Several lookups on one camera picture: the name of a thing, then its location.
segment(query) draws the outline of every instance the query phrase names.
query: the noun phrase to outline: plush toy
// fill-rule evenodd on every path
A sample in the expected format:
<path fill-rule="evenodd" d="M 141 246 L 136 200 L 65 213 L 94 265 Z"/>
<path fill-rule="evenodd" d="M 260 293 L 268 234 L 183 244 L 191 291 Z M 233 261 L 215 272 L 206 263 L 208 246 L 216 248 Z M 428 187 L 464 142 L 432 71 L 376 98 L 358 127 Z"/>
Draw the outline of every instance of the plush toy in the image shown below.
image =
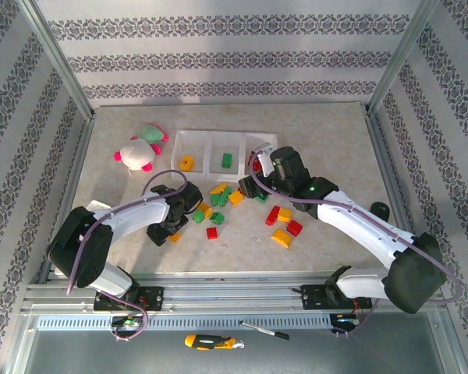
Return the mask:
<path fill-rule="evenodd" d="M 148 173 L 152 170 L 151 162 L 157 154 L 161 154 L 158 142 L 167 142 L 167 133 L 155 123 L 145 125 L 139 136 L 133 136 L 130 141 L 115 153 L 115 160 L 123 162 L 130 170 L 142 170 Z"/>

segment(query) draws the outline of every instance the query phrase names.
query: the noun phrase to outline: yellow block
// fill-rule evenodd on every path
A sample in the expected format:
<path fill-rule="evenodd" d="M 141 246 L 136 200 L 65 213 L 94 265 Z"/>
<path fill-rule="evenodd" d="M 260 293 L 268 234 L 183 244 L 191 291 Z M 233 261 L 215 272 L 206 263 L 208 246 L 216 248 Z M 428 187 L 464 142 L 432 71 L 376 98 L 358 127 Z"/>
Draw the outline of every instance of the yellow block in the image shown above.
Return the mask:
<path fill-rule="evenodd" d="M 194 157 L 184 156 L 180 160 L 179 169 L 180 171 L 192 171 L 194 168 Z"/>
<path fill-rule="evenodd" d="M 224 192 L 224 189 L 227 188 L 227 183 L 222 183 L 221 185 L 218 185 L 214 189 L 211 190 L 210 194 L 215 195 L 215 194 L 221 194 Z"/>
<path fill-rule="evenodd" d="M 291 210 L 286 208 L 279 209 L 278 220 L 281 222 L 290 222 L 291 221 Z"/>
<path fill-rule="evenodd" d="M 181 237 L 182 235 L 179 232 L 176 232 L 175 234 L 170 235 L 168 240 L 172 243 L 177 243 Z"/>
<path fill-rule="evenodd" d="M 276 230 L 274 231 L 274 234 L 272 235 L 272 238 L 282 245 L 285 248 L 289 248 L 289 245 L 291 244 L 292 238 L 288 234 L 286 234 L 284 231 L 281 230 Z"/>
<path fill-rule="evenodd" d="M 200 210 L 201 212 L 204 213 L 204 216 L 207 218 L 207 219 L 210 219 L 210 217 L 213 215 L 213 209 L 211 209 L 207 204 L 205 203 L 201 203 L 198 208 L 198 210 Z"/>
<path fill-rule="evenodd" d="M 243 201 L 243 194 L 239 191 L 234 191 L 229 195 L 229 201 L 233 206 L 236 206 Z"/>

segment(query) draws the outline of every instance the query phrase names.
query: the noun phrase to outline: damask wall pattern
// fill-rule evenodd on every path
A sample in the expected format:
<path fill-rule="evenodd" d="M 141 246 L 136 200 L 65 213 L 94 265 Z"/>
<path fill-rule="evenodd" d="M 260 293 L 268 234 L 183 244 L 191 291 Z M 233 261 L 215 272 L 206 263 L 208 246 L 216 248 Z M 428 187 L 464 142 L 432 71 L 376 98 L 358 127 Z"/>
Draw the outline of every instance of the damask wall pattern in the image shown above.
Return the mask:
<path fill-rule="evenodd" d="M 13 0 L 0 0 L 0 372 L 85 126 Z"/>
<path fill-rule="evenodd" d="M 468 1 L 436 8 L 376 117 L 414 231 L 463 282 L 448 309 L 468 363 Z"/>
<path fill-rule="evenodd" d="M 419 2 L 37 0 L 95 108 L 366 103 Z"/>

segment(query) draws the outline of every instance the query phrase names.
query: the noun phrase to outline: yellow screwdriver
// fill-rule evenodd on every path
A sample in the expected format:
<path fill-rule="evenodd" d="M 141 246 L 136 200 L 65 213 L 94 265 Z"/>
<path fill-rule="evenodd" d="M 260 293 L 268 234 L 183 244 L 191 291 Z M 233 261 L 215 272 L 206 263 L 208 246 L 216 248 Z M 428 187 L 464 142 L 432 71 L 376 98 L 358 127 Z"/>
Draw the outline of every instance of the yellow screwdriver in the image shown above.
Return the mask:
<path fill-rule="evenodd" d="M 200 351 L 244 348 L 242 340 L 237 340 L 234 337 L 220 337 L 218 335 L 188 335 L 185 343 L 187 347 L 196 348 Z"/>

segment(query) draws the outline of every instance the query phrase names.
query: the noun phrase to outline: marble table surface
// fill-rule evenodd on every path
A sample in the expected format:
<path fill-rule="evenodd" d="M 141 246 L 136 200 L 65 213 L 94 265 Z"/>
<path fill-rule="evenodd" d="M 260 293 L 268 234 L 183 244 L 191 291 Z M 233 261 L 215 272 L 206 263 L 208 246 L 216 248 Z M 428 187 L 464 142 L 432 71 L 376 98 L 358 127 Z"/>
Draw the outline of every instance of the marble table surface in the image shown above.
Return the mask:
<path fill-rule="evenodd" d="M 146 122 L 156 122 L 168 134 L 163 154 L 154 170 L 170 168 L 175 133 L 178 129 L 210 129 L 238 132 L 273 132 L 279 146 L 293 146 L 313 176 L 337 184 L 351 199 L 368 208 L 374 201 L 388 203 L 371 140 L 358 103 L 187 105 L 163 107 L 106 107 L 96 112 L 94 130 L 84 161 L 73 206 L 98 200 L 115 206 L 139 196 L 149 173 L 135 171 L 113 160 L 113 153 Z M 159 183 L 177 188 L 180 181 L 163 176 Z M 196 183 L 209 202 L 209 192 L 218 183 Z M 292 208 L 303 225 L 289 249 L 271 240 L 276 228 L 265 225 L 274 205 Z M 342 265 L 378 266 L 365 248 L 341 231 L 293 209 L 274 196 L 266 203 L 245 199 L 218 211 L 226 216 L 219 238 L 208 241 L 204 221 L 191 221 L 181 232 L 179 243 L 157 247 L 145 229 L 117 241 L 108 261 L 132 273 L 213 271 L 321 271 Z"/>

